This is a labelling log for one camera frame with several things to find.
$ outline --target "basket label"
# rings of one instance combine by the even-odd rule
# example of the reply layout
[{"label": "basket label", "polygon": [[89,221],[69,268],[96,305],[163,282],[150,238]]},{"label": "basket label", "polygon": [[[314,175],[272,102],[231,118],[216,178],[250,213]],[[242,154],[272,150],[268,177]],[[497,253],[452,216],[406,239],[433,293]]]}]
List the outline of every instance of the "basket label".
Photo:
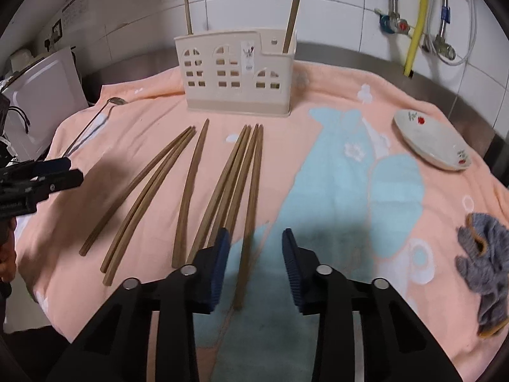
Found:
[{"label": "basket label", "polygon": [[255,71],[254,41],[240,42],[242,74],[253,74]]}]

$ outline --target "hand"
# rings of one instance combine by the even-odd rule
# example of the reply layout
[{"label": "hand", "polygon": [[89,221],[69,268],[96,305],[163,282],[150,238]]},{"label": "hand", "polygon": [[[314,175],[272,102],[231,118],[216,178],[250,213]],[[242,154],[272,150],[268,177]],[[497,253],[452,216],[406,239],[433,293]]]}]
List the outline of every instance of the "hand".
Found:
[{"label": "hand", "polygon": [[16,275],[16,251],[14,250],[14,230],[16,218],[9,221],[7,242],[0,247],[0,280],[9,283]]}]

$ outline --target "pink fabric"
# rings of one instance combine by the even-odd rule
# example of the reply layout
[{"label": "pink fabric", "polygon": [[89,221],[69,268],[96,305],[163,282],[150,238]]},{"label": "pink fabric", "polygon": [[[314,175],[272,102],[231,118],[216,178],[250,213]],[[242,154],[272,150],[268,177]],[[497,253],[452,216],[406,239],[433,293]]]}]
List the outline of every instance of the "pink fabric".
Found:
[{"label": "pink fabric", "polygon": [[[205,119],[210,128],[192,196],[188,249],[233,144],[226,141],[244,124],[265,127],[264,154],[256,225],[276,219],[294,177],[322,127],[308,111],[327,105],[341,111],[359,109],[376,133],[387,139],[390,154],[413,155],[392,124],[399,109],[422,111],[446,124],[432,104],[407,96],[382,78],[356,70],[296,62],[296,79],[288,118],[188,112],[180,70],[174,68],[136,82],[104,86],[97,106],[81,111],[58,128],[48,159],[59,157],[87,122],[112,96],[129,103],[109,106],[109,118],[97,136],[75,151],[72,166],[86,174],[82,187],[52,195],[39,205],[17,242],[19,271],[28,287],[44,300],[51,323],[73,340],[97,309],[127,277],[142,282],[162,279],[171,271],[171,254],[183,186],[198,135],[170,171],[138,225],[111,287],[99,271],[104,255],[144,183],[129,196],[86,257],[78,250],[113,199],[166,144],[187,126],[197,131]],[[501,346],[507,329],[489,340],[477,333],[479,296],[457,274],[454,257],[463,253],[456,228],[469,211],[487,212],[509,225],[509,193],[471,151],[473,164],[463,173],[446,173],[418,160],[426,186],[423,215],[410,237],[433,251],[434,274],[425,284],[409,279],[407,300],[453,360],[465,382],[484,371]],[[243,234],[248,187],[244,192],[232,242]],[[391,260],[381,260],[381,264]],[[203,380],[208,380],[216,349],[200,350]]]}]

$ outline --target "yellow pipe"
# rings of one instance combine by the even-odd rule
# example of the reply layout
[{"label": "yellow pipe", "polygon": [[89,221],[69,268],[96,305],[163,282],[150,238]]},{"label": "yellow pipe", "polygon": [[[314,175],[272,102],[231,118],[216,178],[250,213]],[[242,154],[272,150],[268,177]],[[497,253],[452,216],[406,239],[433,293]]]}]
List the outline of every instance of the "yellow pipe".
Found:
[{"label": "yellow pipe", "polygon": [[419,43],[421,42],[422,31],[424,30],[424,23],[426,21],[426,13],[428,11],[428,0],[420,0],[419,1],[419,16],[417,17],[417,24],[415,25],[415,30],[412,35],[412,42],[410,43],[410,47],[408,48],[407,61],[405,62],[405,76],[409,77],[410,72],[412,71],[413,62],[415,60],[415,55],[417,53],[417,49],[419,48]]}]

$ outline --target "plate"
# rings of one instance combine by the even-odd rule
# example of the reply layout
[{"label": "plate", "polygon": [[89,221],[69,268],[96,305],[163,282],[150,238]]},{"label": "plate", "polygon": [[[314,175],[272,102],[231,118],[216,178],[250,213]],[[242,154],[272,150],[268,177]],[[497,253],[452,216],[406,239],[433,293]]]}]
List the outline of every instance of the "plate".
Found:
[{"label": "plate", "polygon": [[452,128],[416,110],[394,114],[396,126],[416,154],[446,171],[462,171],[472,164],[469,147]]}]

